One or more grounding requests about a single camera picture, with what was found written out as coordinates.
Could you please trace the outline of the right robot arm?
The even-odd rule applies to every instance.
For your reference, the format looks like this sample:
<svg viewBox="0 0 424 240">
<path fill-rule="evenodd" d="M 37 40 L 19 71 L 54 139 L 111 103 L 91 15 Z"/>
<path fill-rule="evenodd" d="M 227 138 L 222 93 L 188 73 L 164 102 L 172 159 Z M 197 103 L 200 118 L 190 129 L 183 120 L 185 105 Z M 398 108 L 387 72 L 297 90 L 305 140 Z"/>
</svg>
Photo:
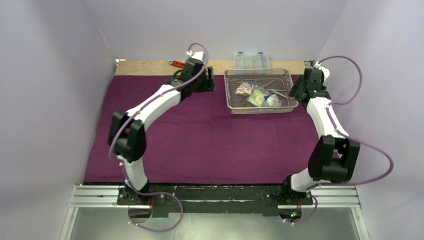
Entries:
<svg viewBox="0 0 424 240">
<path fill-rule="evenodd" d="M 329 71 L 307 67 L 289 92 L 311 117 L 318 141 L 310 155 L 307 168 L 289 175 L 283 182 L 280 196 L 293 204 L 307 196 L 319 184 L 344 184 L 351 180 L 361 145 L 348 138 L 332 107 L 331 96 L 324 83 Z"/>
</svg>

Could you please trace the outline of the clear plastic compartment box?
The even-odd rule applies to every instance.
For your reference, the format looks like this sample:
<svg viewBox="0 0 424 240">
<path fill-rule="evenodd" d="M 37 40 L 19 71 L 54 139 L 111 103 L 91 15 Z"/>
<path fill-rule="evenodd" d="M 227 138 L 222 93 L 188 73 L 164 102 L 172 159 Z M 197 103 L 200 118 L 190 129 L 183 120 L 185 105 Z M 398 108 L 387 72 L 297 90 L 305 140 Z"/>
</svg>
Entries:
<svg viewBox="0 0 424 240">
<path fill-rule="evenodd" d="M 264 52 L 236 52 L 233 54 L 233 65 L 236 70 L 271 68 L 269 55 Z"/>
</svg>

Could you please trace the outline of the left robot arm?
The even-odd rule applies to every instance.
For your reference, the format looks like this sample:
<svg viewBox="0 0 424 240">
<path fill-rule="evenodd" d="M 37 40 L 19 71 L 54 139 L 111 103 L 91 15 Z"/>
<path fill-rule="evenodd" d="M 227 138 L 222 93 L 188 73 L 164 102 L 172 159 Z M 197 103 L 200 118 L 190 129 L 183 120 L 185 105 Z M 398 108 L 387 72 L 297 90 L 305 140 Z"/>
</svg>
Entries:
<svg viewBox="0 0 424 240">
<path fill-rule="evenodd" d="M 213 67 L 203 60 L 189 57 L 183 69 L 177 70 L 160 88 L 138 106 L 112 115 L 107 143 L 108 157 L 119 162 L 129 197 L 138 205 L 155 193 L 149 192 L 143 156 L 147 149 L 146 131 L 161 115 L 180 104 L 193 93 L 216 89 Z"/>
</svg>

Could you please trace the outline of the purple cloth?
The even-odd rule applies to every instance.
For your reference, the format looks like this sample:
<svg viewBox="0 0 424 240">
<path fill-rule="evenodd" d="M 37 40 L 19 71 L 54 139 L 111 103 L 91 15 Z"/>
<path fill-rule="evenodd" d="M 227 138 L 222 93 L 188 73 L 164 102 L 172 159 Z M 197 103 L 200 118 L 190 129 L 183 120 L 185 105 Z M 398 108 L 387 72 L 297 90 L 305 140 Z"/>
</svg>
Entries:
<svg viewBox="0 0 424 240">
<path fill-rule="evenodd" d="M 289 113 L 231 114 L 225 82 L 194 93 L 146 131 L 151 183 L 278 184 L 304 170 L 319 140 L 301 106 Z"/>
</svg>

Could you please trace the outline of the green white gauze packet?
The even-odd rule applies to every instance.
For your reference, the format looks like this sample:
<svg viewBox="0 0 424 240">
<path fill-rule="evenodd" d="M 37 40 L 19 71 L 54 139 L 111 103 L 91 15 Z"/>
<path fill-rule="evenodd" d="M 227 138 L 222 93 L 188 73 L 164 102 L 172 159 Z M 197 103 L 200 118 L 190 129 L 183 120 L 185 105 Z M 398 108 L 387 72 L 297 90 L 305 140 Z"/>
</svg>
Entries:
<svg viewBox="0 0 424 240">
<path fill-rule="evenodd" d="M 268 95 L 268 92 L 265 89 L 255 87 L 251 95 L 247 98 L 247 102 L 255 107 L 264 107 L 264 97 L 266 95 Z"/>
</svg>

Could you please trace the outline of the metal wire mesh tray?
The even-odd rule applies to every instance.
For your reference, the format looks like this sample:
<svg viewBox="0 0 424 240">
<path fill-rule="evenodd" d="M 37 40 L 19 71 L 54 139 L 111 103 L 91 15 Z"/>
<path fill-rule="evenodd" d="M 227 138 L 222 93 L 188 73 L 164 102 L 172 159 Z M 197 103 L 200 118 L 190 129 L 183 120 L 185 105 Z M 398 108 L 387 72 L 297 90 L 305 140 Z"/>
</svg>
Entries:
<svg viewBox="0 0 424 240">
<path fill-rule="evenodd" d="M 231 114 L 289 113 L 299 105 L 289 96 L 294 83 L 286 68 L 226 70 L 224 84 Z"/>
</svg>

